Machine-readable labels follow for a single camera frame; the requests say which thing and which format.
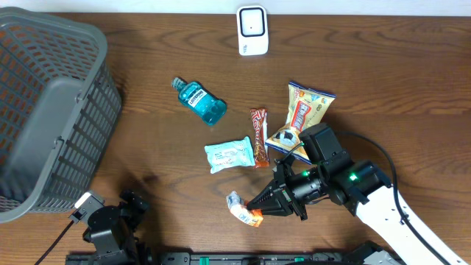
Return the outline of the teal mouthwash bottle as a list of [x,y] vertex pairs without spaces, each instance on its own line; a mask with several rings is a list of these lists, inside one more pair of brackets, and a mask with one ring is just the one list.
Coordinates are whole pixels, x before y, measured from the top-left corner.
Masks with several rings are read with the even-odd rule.
[[180,103],[192,110],[209,126],[215,125],[227,111],[226,103],[198,82],[187,83],[175,77],[171,86],[178,92]]

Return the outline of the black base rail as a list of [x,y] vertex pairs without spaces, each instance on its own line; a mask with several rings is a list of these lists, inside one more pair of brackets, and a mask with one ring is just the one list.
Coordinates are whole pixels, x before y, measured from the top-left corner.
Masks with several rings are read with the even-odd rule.
[[196,253],[148,250],[139,264],[157,265],[243,265],[243,264],[377,264],[401,265],[398,255],[367,241],[350,252],[303,253]]

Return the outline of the teal wet wipes pack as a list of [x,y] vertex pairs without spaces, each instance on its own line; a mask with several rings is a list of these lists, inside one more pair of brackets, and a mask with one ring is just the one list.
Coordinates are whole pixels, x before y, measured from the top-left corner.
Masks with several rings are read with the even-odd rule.
[[205,146],[210,173],[237,166],[254,166],[254,152],[249,136],[241,140]]

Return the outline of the small orange juice carton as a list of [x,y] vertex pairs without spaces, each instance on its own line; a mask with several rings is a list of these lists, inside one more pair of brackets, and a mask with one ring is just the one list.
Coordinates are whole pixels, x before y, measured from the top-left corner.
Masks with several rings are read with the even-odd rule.
[[260,210],[248,210],[245,201],[232,191],[226,196],[227,207],[234,217],[246,225],[259,227],[263,221]]

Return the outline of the white barcode scanner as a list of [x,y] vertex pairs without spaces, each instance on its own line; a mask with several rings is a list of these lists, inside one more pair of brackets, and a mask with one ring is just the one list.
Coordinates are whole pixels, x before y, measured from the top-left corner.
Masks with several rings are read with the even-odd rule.
[[269,49],[267,11],[260,5],[240,7],[236,12],[238,52],[241,56],[263,55]]

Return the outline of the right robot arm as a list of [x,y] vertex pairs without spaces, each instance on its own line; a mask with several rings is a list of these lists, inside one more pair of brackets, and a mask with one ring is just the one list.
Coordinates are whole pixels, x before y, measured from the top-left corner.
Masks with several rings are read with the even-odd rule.
[[463,264],[400,195],[396,185],[372,162],[324,160],[295,174],[279,162],[273,180],[247,207],[264,216],[296,214],[307,218],[306,206],[327,197],[374,230],[405,264]]

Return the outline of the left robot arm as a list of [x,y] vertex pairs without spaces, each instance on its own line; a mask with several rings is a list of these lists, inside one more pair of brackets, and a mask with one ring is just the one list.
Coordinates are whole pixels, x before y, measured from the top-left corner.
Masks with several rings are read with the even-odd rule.
[[84,240],[95,246],[98,264],[153,264],[152,251],[134,235],[149,203],[131,190],[122,191],[120,197],[118,205],[105,206],[91,192],[84,194],[79,207],[88,226]]

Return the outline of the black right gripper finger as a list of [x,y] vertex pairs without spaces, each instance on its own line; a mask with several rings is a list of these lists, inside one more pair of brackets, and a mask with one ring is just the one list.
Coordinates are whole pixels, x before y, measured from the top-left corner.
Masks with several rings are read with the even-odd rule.
[[248,210],[260,210],[261,213],[270,216],[289,216],[293,214],[289,204],[280,200],[268,200],[263,202],[251,201],[247,204]]
[[269,184],[257,195],[254,199],[250,200],[248,206],[282,206],[286,201],[283,195],[283,184],[277,180],[272,180]]

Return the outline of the yellow snack bag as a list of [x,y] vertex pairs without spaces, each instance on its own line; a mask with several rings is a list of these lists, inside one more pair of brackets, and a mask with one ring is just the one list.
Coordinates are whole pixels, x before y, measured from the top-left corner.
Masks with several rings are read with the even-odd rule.
[[278,152],[290,152],[301,143],[299,134],[318,124],[335,98],[334,94],[290,81],[286,124],[266,139],[266,145]]

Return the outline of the grey plastic shopping basket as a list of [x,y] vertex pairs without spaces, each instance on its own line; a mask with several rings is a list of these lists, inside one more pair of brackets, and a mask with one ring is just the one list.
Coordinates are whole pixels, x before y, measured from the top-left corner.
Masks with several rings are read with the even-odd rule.
[[122,109],[105,35],[1,9],[1,221],[62,213],[88,191]]

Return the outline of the orange red snack bar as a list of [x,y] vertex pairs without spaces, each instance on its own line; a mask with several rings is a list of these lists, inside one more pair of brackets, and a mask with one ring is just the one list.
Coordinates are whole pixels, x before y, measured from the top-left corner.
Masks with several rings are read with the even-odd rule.
[[269,155],[266,146],[267,139],[267,111],[265,108],[253,108],[250,110],[252,125],[255,131],[254,160],[255,168],[268,167]]

